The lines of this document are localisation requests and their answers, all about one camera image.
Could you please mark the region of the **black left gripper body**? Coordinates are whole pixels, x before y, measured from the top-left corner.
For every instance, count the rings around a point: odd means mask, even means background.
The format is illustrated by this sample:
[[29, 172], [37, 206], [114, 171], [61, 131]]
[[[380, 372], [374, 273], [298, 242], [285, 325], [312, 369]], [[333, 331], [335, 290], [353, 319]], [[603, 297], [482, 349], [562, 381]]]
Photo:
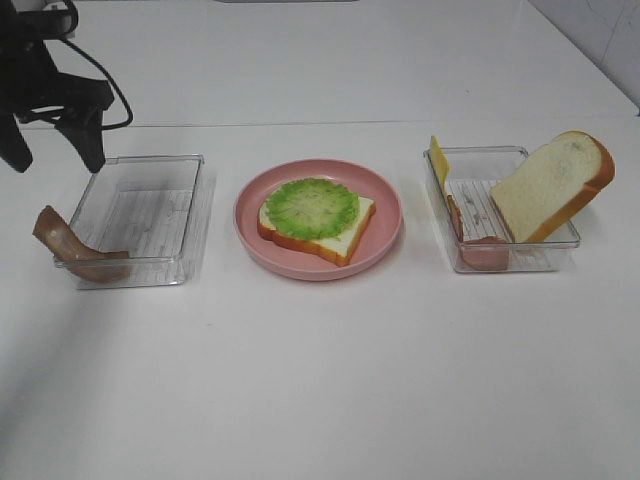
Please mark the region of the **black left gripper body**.
[[19, 11], [1, 11], [1, 112], [26, 108], [29, 123], [55, 124], [65, 109], [98, 107], [103, 112], [114, 101], [108, 81], [60, 71], [45, 42], [23, 20]]

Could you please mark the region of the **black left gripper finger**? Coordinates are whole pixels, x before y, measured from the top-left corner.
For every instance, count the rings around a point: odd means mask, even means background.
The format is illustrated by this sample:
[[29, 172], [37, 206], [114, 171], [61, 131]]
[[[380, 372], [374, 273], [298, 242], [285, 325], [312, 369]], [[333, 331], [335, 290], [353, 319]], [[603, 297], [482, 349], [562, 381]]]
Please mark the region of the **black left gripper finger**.
[[15, 171], [24, 173], [32, 164], [33, 156], [20, 132], [16, 119], [29, 119], [26, 108], [1, 112], [1, 158]]
[[102, 136], [103, 111], [98, 107], [65, 109], [54, 126], [75, 148], [91, 173], [105, 164]]

